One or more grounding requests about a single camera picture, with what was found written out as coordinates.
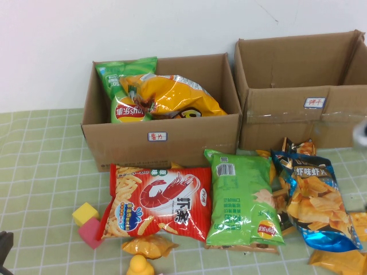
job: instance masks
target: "yellow block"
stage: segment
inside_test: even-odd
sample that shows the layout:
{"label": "yellow block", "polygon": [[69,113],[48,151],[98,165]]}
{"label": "yellow block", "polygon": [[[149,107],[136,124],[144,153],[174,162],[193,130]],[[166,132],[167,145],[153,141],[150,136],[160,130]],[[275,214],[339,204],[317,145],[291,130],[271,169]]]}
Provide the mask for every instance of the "yellow block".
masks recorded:
{"label": "yellow block", "polygon": [[93,206],[91,206],[88,202],[80,206],[73,213],[74,221],[79,227],[88,222],[93,217],[99,219],[99,214],[98,211],[95,210]]}

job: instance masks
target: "yellow chip bag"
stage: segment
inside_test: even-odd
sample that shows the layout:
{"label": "yellow chip bag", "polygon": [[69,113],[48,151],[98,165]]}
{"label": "yellow chip bag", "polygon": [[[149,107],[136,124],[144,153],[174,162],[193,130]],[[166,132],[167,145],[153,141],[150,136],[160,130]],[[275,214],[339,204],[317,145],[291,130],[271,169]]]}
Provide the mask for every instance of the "yellow chip bag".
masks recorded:
{"label": "yellow chip bag", "polygon": [[226,115],[203,87],[182,76],[148,73],[121,77],[120,83],[134,103],[155,119]]}
{"label": "yellow chip bag", "polygon": [[178,247],[176,243],[170,242],[161,236],[150,235],[124,242],[121,249],[132,255],[143,255],[153,260],[162,256],[167,257],[171,250],[176,247]]}
{"label": "yellow chip bag", "polygon": [[[256,153],[259,155],[259,156],[262,156],[263,158],[266,158],[268,159],[270,157],[270,152],[269,151],[263,151],[263,150],[256,150]],[[274,166],[274,163],[271,162],[270,163],[270,173],[269,173],[269,176],[270,176],[270,185],[272,185],[272,182],[276,176],[276,170],[275,170],[275,166]]]}
{"label": "yellow chip bag", "polygon": [[352,218],[354,229],[361,242],[367,242],[367,213],[366,212],[353,212],[349,213]]}
{"label": "yellow chip bag", "polygon": [[309,265],[321,266],[340,275],[362,275],[365,271],[367,255],[358,250],[348,252],[327,252],[315,250]]}

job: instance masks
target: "open cardboard box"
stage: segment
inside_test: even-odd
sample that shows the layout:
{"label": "open cardboard box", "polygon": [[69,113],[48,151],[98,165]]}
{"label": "open cardboard box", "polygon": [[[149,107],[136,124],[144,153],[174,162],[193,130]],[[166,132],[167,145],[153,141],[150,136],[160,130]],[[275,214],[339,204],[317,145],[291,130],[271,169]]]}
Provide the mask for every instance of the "open cardboard box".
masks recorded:
{"label": "open cardboard box", "polygon": [[364,33],[239,40],[235,79],[241,149],[277,150],[285,136],[350,147],[353,127],[367,115]]}
{"label": "open cardboard box", "polygon": [[159,58],[156,74],[178,74],[199,83],[226,116],[110,123],[110,100],[93,63],[81,128],[99,171],[122,166],[207,166],[204,149],[234,154],[241,108],[227,54]]}

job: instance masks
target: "red snack bag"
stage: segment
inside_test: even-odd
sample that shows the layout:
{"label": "red snack bag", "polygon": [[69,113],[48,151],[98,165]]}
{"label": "red snack bag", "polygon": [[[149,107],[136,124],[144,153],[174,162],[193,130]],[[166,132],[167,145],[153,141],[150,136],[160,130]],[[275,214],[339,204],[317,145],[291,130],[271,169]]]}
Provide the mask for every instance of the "red snack bag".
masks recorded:
{"label": "red snack bag", "polygon": [[99,238],[169,233],[205,242],[210,228],[210,168],[143,169],[111,165],[112,200]]}

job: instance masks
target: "shrimp illustration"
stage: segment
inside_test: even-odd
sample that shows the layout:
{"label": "shrimp illustration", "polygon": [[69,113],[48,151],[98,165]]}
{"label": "shrimp illustration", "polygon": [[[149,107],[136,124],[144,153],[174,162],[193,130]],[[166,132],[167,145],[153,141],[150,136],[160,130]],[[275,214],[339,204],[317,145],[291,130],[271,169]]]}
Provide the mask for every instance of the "shrimp illustration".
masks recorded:
{"label": "shrimp illustration", "polygon": [[164,205],[165,203],[179,196],[179,194],[192,183],[195,183],[196,186],[189,195],[198,190],[200,181],[196,176],[186,175],[183,177],[178,172],[177,177],[164,189],[164,191],[159,190],[155,196],[151,197],[149,196],[149,192],[153,186],[167,184],[163,179],[156,180],[143,189],[142,193],[140,194],[140,202],[145,208],[155,208]]}

